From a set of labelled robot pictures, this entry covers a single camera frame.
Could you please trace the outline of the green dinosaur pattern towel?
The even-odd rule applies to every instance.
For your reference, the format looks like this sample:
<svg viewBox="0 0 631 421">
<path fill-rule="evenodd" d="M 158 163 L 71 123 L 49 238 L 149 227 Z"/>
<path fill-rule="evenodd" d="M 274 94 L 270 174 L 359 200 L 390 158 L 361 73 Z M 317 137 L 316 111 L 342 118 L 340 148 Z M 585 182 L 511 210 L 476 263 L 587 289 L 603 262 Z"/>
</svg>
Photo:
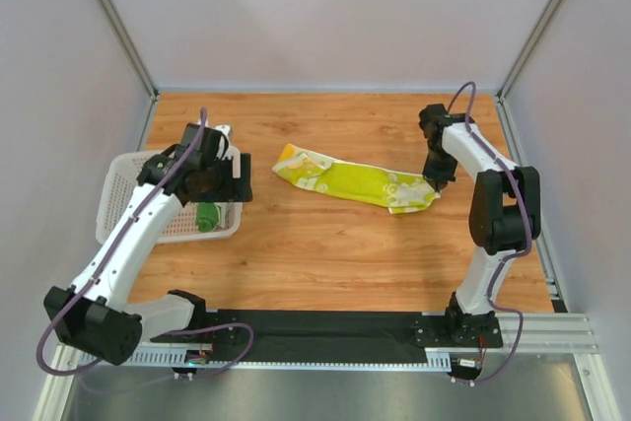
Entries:
<svg viewBox="0 0 631 421">
<path fill-rule="evenodd" d="M 200 233 L 226 230 L 229 227 L 231 203 L 200 202 L 196 207 L 195 226 Z"/>
</svg>

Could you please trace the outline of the lime yellow towel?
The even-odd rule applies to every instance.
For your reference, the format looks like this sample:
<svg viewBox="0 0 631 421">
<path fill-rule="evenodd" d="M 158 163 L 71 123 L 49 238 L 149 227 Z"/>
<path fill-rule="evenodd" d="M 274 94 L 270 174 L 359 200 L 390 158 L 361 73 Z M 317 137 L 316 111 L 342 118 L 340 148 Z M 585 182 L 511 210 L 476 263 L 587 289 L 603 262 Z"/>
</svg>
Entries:
<svg viewBox="0 0 631 421">
<path fill-rule="evenodd" d="M 392 215 L 428 209 L 441 197 L 419 174 L 347 162 L 288 144 L 272 171 L 299 189 L 371 204 Z"/>
</svg>

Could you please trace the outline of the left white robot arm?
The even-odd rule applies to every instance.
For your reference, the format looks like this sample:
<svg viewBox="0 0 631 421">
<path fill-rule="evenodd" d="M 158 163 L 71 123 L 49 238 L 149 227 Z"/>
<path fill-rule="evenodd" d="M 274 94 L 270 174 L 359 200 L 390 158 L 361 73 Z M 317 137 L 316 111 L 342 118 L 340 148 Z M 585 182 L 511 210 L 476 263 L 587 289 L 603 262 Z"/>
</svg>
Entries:
<svg viewBox="0 0 631 421">
<path fill-rule="evenodd" d="M 232 145 L 230 126 L 210 127 L 205 118 L 187 124 L 179 142 L 145 161 L 86 268 L 68 287 L 48 291 L 44 333 L 115 366 L 142 342 L 198 333 L 210 322 L 203 298 L 170 290 L 131 305 L 131 289 L 156 244 L 229 238 L 251 200 L 251 157 Z"/>
</svg>

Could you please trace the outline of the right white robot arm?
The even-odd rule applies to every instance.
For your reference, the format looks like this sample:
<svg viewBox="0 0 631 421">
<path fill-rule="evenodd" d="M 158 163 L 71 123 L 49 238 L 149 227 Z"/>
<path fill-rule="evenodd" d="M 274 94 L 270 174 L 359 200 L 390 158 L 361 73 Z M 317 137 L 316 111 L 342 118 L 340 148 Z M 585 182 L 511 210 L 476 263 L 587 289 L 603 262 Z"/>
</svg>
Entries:
<svg viewBox="0 0 631 421">
<path fill-rule="evenodd" d="M 422 109 L 419 127 L 428 147 L 423 176 L 434 190 L 454 181 L 458 168 L 474 181 L 468 229 L 475 250 L 444 313 L 415 321 L 416 342 L 500 348 L 497 294 L 513 259 L 528 254 L 540 234 L 539 173 L 508 160 L 466 114 L 451 114 L 442 104 Z"/>
</svg>

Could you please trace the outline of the white perforated plastic basket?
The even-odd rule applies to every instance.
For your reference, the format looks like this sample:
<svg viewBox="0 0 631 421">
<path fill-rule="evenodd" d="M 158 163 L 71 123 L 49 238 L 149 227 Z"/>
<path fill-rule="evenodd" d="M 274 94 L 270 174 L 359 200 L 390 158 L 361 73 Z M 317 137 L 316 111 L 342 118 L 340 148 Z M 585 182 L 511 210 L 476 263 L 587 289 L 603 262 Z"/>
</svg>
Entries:
<svg viewBox="0 0 631 421">
<path fill-rule="evenodd" d="M 96 239 L 103 244 L 129 205 L 133 189 L 137 184 L 143 165 L 157 150 L 126 153 L 116 157 L 110 164 L 101 195 L 97 221 Z M 220 224 L 209 232 L 201 232 L 196 225 L 197 204 L 187 204 L 171 220 L 158 238 L 158 244 L 175 244 L 204 240 L 227 239 L 240 227 L 243 205 L 232 203 L 224 208 Z"/>
</svg>

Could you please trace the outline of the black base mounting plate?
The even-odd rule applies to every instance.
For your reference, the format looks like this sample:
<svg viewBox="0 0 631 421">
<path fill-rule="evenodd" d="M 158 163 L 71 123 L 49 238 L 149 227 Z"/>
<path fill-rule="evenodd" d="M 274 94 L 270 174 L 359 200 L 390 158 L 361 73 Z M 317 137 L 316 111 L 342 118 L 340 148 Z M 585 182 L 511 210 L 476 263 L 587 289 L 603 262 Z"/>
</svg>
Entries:
<svg viewBox="0 0 631 421">
<path fill-rule="evenodd" d="M 457 327 L 443 315 L 396 312 L 219 310 L 197 328 L 246 323 L 254 332 L 246 362 L 422 363 L 427 348 L 501 348 L 499 321 Z"/>
</svg>

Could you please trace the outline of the right aluminium frame post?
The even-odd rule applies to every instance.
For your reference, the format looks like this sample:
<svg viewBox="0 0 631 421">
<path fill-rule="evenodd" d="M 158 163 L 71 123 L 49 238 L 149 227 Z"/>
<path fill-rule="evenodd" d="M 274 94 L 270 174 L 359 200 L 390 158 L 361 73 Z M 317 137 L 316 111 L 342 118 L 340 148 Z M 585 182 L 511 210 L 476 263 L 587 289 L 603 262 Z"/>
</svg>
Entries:
<svg viewBox="0 0 631 421">
<path fill-rule="evenodd" d="M 520 76 L 522 75 L 526 65 L 533 57 L 536 49 L 543 40 L 555 17 L 562 8 L 565 0 L 547 0 L 543 10 L 538 16 L 532 29 L 530 30 L 526 41 L 519 51 L 516 59 L 510 67 L 504 81 L 496 93 L 496 99 L 499 102 L 504 101 L 511 90 L 516 86 Z"/>
</svg>

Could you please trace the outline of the aluminium frame post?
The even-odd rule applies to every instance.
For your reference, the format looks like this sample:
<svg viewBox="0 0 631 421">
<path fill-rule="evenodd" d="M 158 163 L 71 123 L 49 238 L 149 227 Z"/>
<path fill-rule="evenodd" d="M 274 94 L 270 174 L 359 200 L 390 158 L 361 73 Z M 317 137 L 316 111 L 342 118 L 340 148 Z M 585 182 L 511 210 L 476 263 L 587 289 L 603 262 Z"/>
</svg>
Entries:
<svg viewBox="0 0 631 421">
<path fill-rule="evenodd" d="M 96 1 L 145 92 L 148 94 L 149 98 L 154 101 L 159 95 L 159 88 L 156 86 L 155 81 L 142 60 L 113 0 Z"/>
<path fill-rule="evenodd" d="M 562 8 L 565 0 L 547 0 L 543 10 L 538 16 L 532 29 L 530 30 L 526 41 L 519 51 L 516 59 L 510 67 L 504 81 L 496 93 L 496 99 L 499 102 L 504 101 L 511 90 L 516 86 L 520 76 L 522 75 L 526 65 L 533 57 L 536 49 L 543 40 L 555 17 Z"/>
</svg>

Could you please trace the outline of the aluminium front rail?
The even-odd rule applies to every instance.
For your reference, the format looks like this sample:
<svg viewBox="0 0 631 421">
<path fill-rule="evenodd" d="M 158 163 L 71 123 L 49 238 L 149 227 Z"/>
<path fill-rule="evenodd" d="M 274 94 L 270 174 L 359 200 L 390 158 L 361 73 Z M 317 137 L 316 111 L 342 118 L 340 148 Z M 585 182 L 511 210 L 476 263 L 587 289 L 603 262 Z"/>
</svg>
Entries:
<svg viewBox="0 0 631 421">
<path fill-rule="evenodd" d="M 142 343 L 210 344 L 215 351 L 227 350 L 246 340 L 253 329 L 246 323 L 226 323 L 197 328 L 207 313 L 195 309 L 192 319 L 184 328 L 161 328 L 155 321 L 127 313 L 107 314 L 96 308 L 93 316 L 83 322 L 62 323 L 59 338 L 62 342 L 103 359 L 113 365 L 127 361 Z M 575 349 L 592 348 L 593 337 L 582 315 L 570 314 L 496 314 L 503 346 L 556 347 Z"/>
</svg>

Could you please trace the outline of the left aluminium frame post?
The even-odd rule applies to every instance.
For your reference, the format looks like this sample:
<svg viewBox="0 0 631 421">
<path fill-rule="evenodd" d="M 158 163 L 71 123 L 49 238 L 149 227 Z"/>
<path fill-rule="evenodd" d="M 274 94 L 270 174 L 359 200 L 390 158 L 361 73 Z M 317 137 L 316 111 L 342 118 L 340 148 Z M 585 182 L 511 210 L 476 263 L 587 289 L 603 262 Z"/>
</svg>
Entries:
<svg viewBox="0 0 631 421">
<path fill-rule="evenodd" d="M 113 0 L 96 1 L 145 92 L 148 94 L 149 98 L 154 101 L 159 95 L 159 88 L 156 86 L 155 81 L 142 60 Z"/>
</svg>

